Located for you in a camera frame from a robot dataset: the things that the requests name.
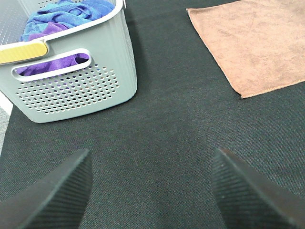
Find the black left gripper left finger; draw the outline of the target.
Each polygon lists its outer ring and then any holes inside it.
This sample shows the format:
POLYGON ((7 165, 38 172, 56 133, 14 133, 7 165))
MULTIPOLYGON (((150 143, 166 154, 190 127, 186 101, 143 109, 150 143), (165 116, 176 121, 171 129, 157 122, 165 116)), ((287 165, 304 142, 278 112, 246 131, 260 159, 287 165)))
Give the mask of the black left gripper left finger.
POLYGON ((92 160, 79 149, 43 179, 0 204, 2 229, 77 229, 92 188, 92 160))

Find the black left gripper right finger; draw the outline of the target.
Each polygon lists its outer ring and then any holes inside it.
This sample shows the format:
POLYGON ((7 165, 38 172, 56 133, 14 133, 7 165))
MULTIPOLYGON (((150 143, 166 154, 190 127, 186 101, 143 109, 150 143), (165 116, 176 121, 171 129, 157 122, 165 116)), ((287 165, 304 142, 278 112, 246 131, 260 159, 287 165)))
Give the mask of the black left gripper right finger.
POLYGON ((228 229, 303 229, 305 201, 228 149, 216 149, 213 194, 228 229))

